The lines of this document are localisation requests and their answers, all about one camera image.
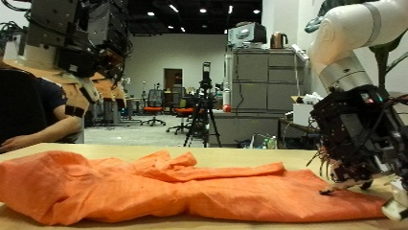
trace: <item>office chair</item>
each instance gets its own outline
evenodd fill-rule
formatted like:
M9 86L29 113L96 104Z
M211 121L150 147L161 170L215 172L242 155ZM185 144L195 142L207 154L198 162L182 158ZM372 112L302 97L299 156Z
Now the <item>office chair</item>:
M181 124L178 126L169 127L166 132L170 132L170 129L175 129L174 135L181 131L183 131L185 128L189 128L189 125L185 125L183 119L190 117L193 115L193 105L191 100L186 97L186 89L183 87L174 87L171 88L171 97L173 97L173 113L175 114L175 117L181 118Z
M46 114L37 90L36 77L17 69L0 69L0 143L18 135L46 128ZM78 133L58 140L74 143Z
M143 123L147 123L153 127L157 122L161 123L163 126L166 125L166 122L155 118L157 114L163 112L163 100L165 100L163 90L150 89L147 93L147 106L145 106L142 110L145 113L153 113L153 118L147 121L142 121L141 126Z

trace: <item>camera on tripod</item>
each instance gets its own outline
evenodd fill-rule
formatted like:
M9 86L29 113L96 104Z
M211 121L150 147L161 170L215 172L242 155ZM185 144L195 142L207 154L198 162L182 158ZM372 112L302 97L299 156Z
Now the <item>camera on tripod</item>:
M220 147L219 142L219 133L214 121L214 114L212 114L212 107L214 107L214 98L209 97L207 90L212 88L211 85L211 78L209 77L209 70L210 70L210 62L203 63L203 80L201 81L201 89L203 90L203 95L197 98L195 105L194 105L194 112L193 112L193 122L190 125L190 129L187 132L186 140L183 142L183 146L187 146L189 139L195 136L198 133L203 137L203 147L206 148L207 144L207 136L209 130L206 129L209 122L214 127L218 147Z
M211 78L209 77L210 64L210 62L203 63L203 80L201 81L201 89L203 89L203 92L212 88Z

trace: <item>desk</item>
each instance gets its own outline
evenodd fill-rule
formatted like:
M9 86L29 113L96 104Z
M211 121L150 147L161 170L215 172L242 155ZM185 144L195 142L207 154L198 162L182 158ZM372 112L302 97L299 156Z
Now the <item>desk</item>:
M141 113L139 106L141 102L143 101L142 98L127 98L126 99L126 109L127 109L127 120L131 121L131 116L133 116L133 109L134 105L133 102L137 102L137 113Z
M40 144L33 147L20 149L0 155L0 161L13 159L45 150L69 150L81 153L89 159L117 157L123 160L134 160L149 153L162 150L163 147L147 146L104 146L85 144ZM214 149L214 148L166 148L171 156L178 156L186 151L191 151L198 159L199 167L254 167L267 162L282 161L286 169L300 170L313 155L313 150L282 150L282 149ZM313 161L308 167L315 173L319 171L319 162ZM372 195L391 197L391 189L384 186L381 179L376 180L369 189ZM0 203L0 228L1 229L44 229L45 227L30 218L16 213L3 203ZM199 218L179 215L169 218L135 218L118 223L102 223L82 220L77 224L62 227L49 226L46 229L408 229L408 221L392 221L385 218L336 221L323 223L264 223L250 221L234 221L211 218Z

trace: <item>metal cabinet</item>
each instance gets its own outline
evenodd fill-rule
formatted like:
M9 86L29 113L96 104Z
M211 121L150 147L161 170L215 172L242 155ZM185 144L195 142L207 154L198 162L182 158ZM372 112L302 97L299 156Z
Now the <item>metal cabinet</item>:
M278 118L292 110L291 96L310 92L310 80L304 62L290 49L238 49L227 63L232 112L214 117L220 144L232 147L254 133L278 134ZM215 140L210 135L211 146Z
M231 65L232 111L284 113L291 96L310 91L304 62L290 49L235 50Z

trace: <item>kettle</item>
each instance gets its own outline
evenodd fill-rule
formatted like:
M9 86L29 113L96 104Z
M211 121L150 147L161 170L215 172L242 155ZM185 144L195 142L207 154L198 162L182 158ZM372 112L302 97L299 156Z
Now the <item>kettle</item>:
M270 37L270 49L283 49L284 44L288 44L287 35L280 32L275 32Z

